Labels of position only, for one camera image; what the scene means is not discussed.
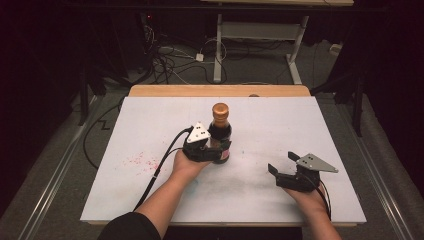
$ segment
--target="dark background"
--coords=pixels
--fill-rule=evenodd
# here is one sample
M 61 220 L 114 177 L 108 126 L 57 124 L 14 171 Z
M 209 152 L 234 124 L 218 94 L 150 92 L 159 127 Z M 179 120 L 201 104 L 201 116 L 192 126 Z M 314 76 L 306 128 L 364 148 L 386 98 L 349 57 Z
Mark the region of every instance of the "dark background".
M 383 0 L 355 1 L 359 7 L 387 4 L 389 1 Z M 333 43 L 345 40 L 328 81 L 336 81 L 352 69 L 355 69 L 355 77 L 327 91 L 353 93 L 356 85 L 352 82 L 357 76 L 363 77 L 365 93 L 380 124 L 422 194 L 424 30 L 420 14 L 424 7 L 419 0 L 390 4 L 394 7 L 383 17 L 313 16 L 304 40 L 306 44 L 322 39 Z M 159 32 L 197 47 L 215 31 L 214 14 L 156 13 L 152 16 L 152 24 Z M 244 17 L 273 20 L 270 16 Z M 0 3 L 0 214 L 51 135 L 71 113 L 71 102 L 79 91 L 83 66 L 101 66 L 121 77 L 127 77 L 128 69 L 144 66 L 146 58 L 140 44 L 144 38 L 135 18 L 135 14 L 118 12 L 69 11 L 52 0 Z M 90 86 L 100 94 L 101 77 L 97 73 L 89 78 Z

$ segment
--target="brown glass bottle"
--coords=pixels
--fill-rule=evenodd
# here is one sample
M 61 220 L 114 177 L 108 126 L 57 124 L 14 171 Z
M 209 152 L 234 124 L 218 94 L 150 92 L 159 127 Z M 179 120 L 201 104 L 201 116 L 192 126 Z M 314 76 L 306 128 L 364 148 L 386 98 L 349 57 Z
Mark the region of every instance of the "brown glass bottle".
M 228 122 L 229 109 L 225 103 L 217 103 L 212 107 L 213 121 L 209 125 L 208 132 L 211 134 L 210 145 L 213 148 L 221 148 L 220 160 L 214 163 L 222 164 L 230 157 L 231 125 Z

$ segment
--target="white tabletop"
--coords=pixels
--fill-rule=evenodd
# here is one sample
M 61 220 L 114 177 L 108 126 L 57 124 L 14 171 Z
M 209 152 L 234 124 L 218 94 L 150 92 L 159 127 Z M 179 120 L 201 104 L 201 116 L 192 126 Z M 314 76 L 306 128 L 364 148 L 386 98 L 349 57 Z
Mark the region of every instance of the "white tabletop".
M 304 220 L 295 202 L 275 185 L 271 163 L 294 174 L 287 152 L 313 153 L 337 169 L 321 173 L 335 224 L 366 222 L 349 177 L 314 97 L 128 97 L 109 141 L 81 220 L 107 223 L 132 211 L 174 137 L 212 119 L 212 106 L 230 107 L 231 156 L 211 164 L 186 189 L 173 225 L 293 226 Z M 186 135 L 175 147 L 181 147 Z M 169 156 L 153 186 L 170 175 Z

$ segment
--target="gold bottle cap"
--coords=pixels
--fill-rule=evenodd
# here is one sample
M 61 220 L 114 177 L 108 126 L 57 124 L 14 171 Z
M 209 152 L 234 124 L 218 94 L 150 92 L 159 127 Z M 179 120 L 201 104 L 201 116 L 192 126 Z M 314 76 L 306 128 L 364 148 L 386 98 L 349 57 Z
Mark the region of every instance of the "gold bottle cap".
M 217 127 L 225 127 L 227 125 L 227 118 L 229 109 L 225 103 L 217 103 L 212 107 L 212 114 Z

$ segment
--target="silver metal gripper plate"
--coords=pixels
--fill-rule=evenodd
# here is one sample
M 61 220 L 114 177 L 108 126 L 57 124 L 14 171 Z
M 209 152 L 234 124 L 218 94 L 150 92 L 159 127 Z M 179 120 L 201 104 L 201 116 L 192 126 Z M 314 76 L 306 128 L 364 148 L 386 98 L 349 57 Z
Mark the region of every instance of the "silver metal gripper plate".
M 197 142 L 206 138 L 209 138 L 211 134 L 206 130 L 205 126 L 201 122 L 197 122 L 191 131 L 190 135 L 188 135 L 187 142 Z
M 337 168 L 331 166 L 330 164 L 326 163 L 324 160 L 313 155 L 312 153 L 309 153 L 308 155 L 301 157 L 299 160 L 296 161 L 296 164 L 304 168 L 307 168 L 309 170 L 334 172 L 334 173 L 339 172 Z

